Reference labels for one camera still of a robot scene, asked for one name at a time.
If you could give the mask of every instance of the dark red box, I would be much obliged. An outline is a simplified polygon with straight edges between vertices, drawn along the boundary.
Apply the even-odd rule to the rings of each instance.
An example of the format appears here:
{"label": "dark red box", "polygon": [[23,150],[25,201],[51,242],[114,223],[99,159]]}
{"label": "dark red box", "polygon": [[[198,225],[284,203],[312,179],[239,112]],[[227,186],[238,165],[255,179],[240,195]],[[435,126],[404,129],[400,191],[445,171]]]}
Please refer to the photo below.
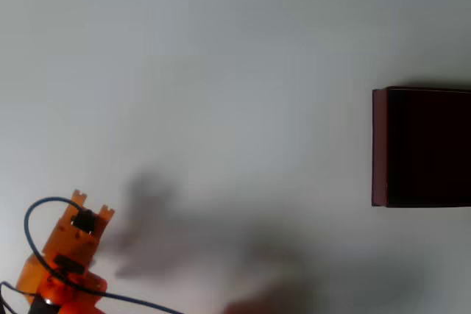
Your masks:
{"label": "dark red box", "polygon": [[471,206],[471,90],[373,91],[372,205]]}

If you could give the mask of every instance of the black cable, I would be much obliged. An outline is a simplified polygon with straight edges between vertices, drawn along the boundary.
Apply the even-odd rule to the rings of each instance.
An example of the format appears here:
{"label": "black cable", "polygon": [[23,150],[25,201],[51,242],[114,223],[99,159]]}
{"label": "black cable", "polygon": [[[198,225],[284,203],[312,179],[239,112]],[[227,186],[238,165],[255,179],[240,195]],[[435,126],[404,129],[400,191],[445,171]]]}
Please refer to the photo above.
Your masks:
{"label": "black cable", "polygon": [[82,208],[76,204],[75,202],[73,202],[72,200],[69,200],[69,199],[66,199],[66,198],[60,198],[58,196],[53,196],[53,197],[49,197],[49,198],[44,198],[44,199],[41,199],[41,200],[38,200],[36,201],[34,204],[32,204],[25,216],[24,216],[24,234],[26,235],[26,239],[28,240],[28,244],[29,246],[31,247],[31,250],[33,252],[33,254],[37,257],[38,261],[41,263],[41,265],[53,276],[55,277],[56,279],[59,279],[60,281],[62,281],[63,283],[65,283],[67,286],[70,286],[72,288],[75,288],[76,290],[81,290],[82,292],[86,292],[86,293],[89,293],[91,295],[94,295],[94,296],[100,296],[100,297],[106,297],[106,298],[111,298],[111,299],[117,299],[119,301],[127,301],[129,303],[133,303],[133,304],[139,304],[139,305],[143,305],[145,307],[150,307],[150,308],[154,308],[154,309],[157,309],[157,310],[161,310],[163,312],[166,312],[168,314],[182,314],[181,312],[177,312],[176,310],[173,310],[173,309],[170,309],[170,308],[167,308],[167,307],[164,307],[164,306],[161,306],[159,304],[154,304],[154,303],[151,303],[149,301],[142,301],[140,299],[135,299],[135,298],[131,298],[131,297],[126,297],[126,296],[121,296],[119,294],[114,294],[114,293],[108,293],[108,292],[101,292],[99,290],[91,290],[89,288],[86,288],[86,287],[83,287],[81,285],[78,285],[77,283],[75,282],[72,282],[70,281],[69,279],[67,279],[65,276],[63,276],[62,274],[58,273],[57,271],[55,271],[53,268],[51,268],[51,266],[49,266],[49,264],[44,260],[43,256],[41,255],[41,253],[38,251],[38,248],[36,248],[36,245],[34,244],[33,240],[32,240],[32,237],[31,237],[31,234],[29,233],[29,217],[31,216],[31,213],[32,211],[38,207],[39,205],[41,204],[45,204],[46,202],[52,202],[52,201],[61,201],[61,202],[65,202],[67,204],[70,204],[72,205],[73,207],[75,207],[76,209],[78,209],[79,211],[82,211]]}
{"label": "black cable", "polygon": [[[4,300],[3,296],[1,295],[1,287],[2,286],[5,286],[5,287],[8,287],[10,290],[14,290],[15,292],[18,292],[18,293],[21,293],[21,294],[24,294],[25,296],[37,296],[36,293],[27,293],[27,292],[23,292],[22,290],[17,290],[16,288],[14,288],[10,283],[8,283],[7,281],[2,281],[0,282],[0,300],[1,300],[1,304],[3,306],[5,306],[5,308],[8,309],[8,311],[12,314],[17,314],[16,311],[14,311],[11,306]],[[5,313],[5,310],[3,307],[1,307],[0,309],[0,313],[1,314],[4,314]]]}

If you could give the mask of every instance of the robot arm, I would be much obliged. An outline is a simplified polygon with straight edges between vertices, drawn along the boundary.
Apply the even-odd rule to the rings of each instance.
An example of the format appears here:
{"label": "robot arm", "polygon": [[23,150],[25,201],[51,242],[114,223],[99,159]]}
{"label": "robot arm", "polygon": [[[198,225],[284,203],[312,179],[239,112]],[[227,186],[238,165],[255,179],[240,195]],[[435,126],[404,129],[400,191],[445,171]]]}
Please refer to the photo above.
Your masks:
{"label": "robot arm", "polygon": [[[74,191],[72,201],[83,207],[87,195]],[[103,206],[98,214],[68,205],[43,248],[47,264],[69,281],[85,288],[105,292],[107,283],[88,268],[100,238],[114,210]],[[77,290],[52,276],[32,254],[26,261],[17,289],[37,296],[26,296],[29,314],[101,314],[95,304],[101,296]]]}

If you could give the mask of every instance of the orange plastic part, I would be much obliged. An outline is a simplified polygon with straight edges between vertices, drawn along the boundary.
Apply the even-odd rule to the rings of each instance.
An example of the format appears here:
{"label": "orange plastic part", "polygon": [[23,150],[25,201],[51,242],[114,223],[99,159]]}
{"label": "orange plastic part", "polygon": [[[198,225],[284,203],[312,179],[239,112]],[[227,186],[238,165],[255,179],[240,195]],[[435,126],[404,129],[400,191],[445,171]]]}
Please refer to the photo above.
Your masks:
{"label": "orange plastic part", "polygon": [[[86,198],[87,195],[78,190],[75,190],[72,195],[72,201],[80,206],[83,206]],[[57,222],[43,248],[44,259],[54,270],[58,271],[63,271],[63,268],[54,262],[57,255],[80,264],[84,271],[81,274],[70,273],[68,279],[86,288],[106,291],[106,281],[92,274],[88,268],[98,248],[100,238],[113,217],[114,210],[103,206],[98,214],[94,214],[97,217],[94,231],[90,234],[72,224],[71,220],[77,213],[75,207],[67,206],[64,215]],[[35,255],[31,255],[26,261],[17,288],[28,293],[38,293],[47,302],[61,306],[59,312],[61,314],[102,313],[95,308],[95,304],[101,297],[64,285],[60,280],[49,275]],[[30,304],[32,303],[31,296],[26,296],[26,299]]]}

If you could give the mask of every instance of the white table surface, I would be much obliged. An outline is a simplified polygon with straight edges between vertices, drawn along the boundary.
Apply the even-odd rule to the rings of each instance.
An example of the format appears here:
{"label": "white table surface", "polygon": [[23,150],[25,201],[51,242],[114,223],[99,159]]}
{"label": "white table surface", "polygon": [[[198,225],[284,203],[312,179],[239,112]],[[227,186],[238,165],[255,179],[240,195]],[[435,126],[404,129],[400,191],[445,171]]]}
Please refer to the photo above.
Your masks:
{"label": "white table surface", "polygon": [[[466,313],[471,210],[370,207],[371,90],[471,84],[470,53],[471,0],[0,0],[1,278],[79,188],[115,292],[216,314],[303,272],[313,313]],[[174,200],[123,245],[142,172]]]}

